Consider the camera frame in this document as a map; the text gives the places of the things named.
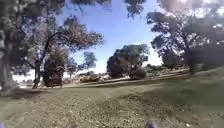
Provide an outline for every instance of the bush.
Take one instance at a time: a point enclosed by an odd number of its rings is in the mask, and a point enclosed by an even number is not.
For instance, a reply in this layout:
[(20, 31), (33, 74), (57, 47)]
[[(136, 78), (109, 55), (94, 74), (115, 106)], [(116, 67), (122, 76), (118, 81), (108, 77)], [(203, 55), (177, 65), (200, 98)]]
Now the bush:
[(138, 68), (136, 71), (131, 72), (129, 75), (131, 79), (144, 79), (147, 75), (147, 71), (143, 68)]
[(100, 80), (100, 76), (96, 74), (92, 74), (90, 76), (86, 76), (80, 79), (81, 82), (98, 82)]

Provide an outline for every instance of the blue sky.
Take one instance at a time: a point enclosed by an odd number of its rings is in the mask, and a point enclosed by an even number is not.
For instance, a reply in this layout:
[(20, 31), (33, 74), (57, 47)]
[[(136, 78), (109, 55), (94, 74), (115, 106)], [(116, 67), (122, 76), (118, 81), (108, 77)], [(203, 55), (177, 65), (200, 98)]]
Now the blue sky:
[[(91, 69), (98, 72), (106, 71), (106, 63), (114, 51), (128, 44), (148, 44), (154, 38), (155, 34), (150, 32), (150, 26), (146, 24), (145, 16), (147, 12), (159, 10), (156, 0), (148, 0), (144, 4), (144, 11), (133, 20), (127, 18), (127, 9), (124, 0), (112, 0), (112, 3), (107, 6), (88, 6), (82, 8), (82, 13), (79, 10), (65, 8), (63, 13), (58, 17), (58, 23), (63, 23), (63, 20), (70, 15), (76, 15), (82, 24), (85, 24), (88, 30), (93, 30), (104, 35), (104, 44), (88, 49), (95, 53), (97, 58), (97, 66)], [(158, 58), (153, 49), (150, 50), (149, 62), (154, 65), (161, 64), (161, 59)], [(82, 52), (74, 55), (78, 63), (83, 61)]]

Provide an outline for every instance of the distant tree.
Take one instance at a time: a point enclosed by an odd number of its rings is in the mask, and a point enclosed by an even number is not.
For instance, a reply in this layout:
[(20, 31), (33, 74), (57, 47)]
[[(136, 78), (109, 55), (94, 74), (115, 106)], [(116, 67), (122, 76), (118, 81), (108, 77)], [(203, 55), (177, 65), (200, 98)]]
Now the distant tree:
[(107, 62), (107, 71), (111, 77), (136, 71), (143, 62), (148, 61), (149, 47), (145, 44), (127, 45), (117, 49)]
[(174, 69), (182, 64), (181, 57), (177, 55), (173, 50), (164, 50), (162, 53), (163, 66), (168, 69)]
[(81, 69), (88, 70), (96, 67), (96, 57), (93, 52), (84, 52), (84, 62), (80, 65)]
[(131, 72), (130, 77), (132, 79), (144, 79), (147, 75), (147, 71), (144, 68), (138, 68), (136, 71)]
[(70, 79), (74, 73), (78, 71), (78, 64), (75, 62), (73, 58), (69, 58), (67, 62), (67, 72), (70, 76)]

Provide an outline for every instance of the park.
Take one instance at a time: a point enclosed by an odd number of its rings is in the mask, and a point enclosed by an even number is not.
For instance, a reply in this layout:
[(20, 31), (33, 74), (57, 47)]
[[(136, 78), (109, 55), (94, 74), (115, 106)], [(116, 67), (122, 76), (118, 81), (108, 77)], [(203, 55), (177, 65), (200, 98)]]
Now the park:
[(222, 128), (223, 0), (0, 0), (0, 128)]

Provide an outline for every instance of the lawn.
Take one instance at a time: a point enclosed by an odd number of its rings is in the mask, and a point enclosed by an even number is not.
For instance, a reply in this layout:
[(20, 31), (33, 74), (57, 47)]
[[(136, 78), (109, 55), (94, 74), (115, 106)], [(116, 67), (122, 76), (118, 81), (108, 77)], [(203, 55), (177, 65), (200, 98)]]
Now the lawn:
[(224, 69), (195, 77), (92, 84), (0, 98), (6, 128), (222, 128)]

